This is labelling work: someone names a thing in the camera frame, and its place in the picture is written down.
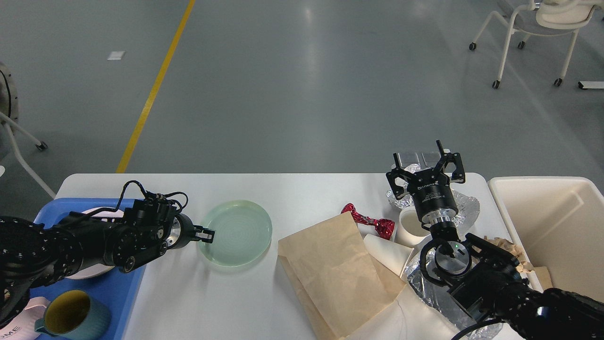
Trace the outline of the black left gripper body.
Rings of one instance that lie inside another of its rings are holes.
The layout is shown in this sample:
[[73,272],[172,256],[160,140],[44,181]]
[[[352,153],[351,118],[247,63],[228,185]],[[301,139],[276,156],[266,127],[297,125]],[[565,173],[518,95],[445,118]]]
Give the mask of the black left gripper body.
[[195,227],[192,220],[185,214],[177,214],[166,239],[168,250],[181,249],[188,245],[194,237]]

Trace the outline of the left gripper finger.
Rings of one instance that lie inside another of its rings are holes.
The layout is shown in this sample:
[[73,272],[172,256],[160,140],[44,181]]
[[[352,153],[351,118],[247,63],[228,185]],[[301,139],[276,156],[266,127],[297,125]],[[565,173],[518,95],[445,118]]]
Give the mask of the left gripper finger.
[[203,226],[194,225],[191,234],[191,241],[213,243],[215,230],[204,228]]

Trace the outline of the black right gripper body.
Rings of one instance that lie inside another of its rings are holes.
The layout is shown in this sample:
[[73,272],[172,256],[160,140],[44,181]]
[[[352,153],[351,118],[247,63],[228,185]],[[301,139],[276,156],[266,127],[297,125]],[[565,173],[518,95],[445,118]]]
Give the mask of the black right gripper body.
[[442,171],[425,169],[409,176],[409,193],[417,217],[423,224],[434,224],[438,216],[452,220],[459,209],[454,200],[450,178]]

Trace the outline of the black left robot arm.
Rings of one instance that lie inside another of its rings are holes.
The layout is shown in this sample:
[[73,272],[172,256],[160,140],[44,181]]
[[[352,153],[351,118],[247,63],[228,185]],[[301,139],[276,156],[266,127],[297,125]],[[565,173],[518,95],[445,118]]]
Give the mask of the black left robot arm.
[[174,192],[153,193],[142,185],[139,189],[143,199],[125,207],[117,221],[101,221],[96,215],[120,210],[121,202],[89,213],[71,212],[51,228],[2,216],[1,325],[24,310],[32,288],[52,285],[97,264],[129,273],[191,241],[213,242],[214,231],[194,225]]

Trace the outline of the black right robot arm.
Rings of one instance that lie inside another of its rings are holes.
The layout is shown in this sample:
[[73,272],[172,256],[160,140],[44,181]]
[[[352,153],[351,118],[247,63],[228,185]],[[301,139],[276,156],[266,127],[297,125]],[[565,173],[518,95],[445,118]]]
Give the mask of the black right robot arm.
[[417,172],[407,171],[399,153],[394,153],[386,178],[395,198],[411,196],[421,226],[431,235],[420,252],[421,275],[447,287],[457,306],[475,321],[454,338],[507,323],[527,340],[601,340],[603,303],[558,288],[532,289],[516,269],[520,261],[510,252],[474,234],[460,239],[453,222],[459,209],[451,184],[465,183],[465,170],[459,153],[444,149],[440,141],[436,145],[440,155],[436,164]]

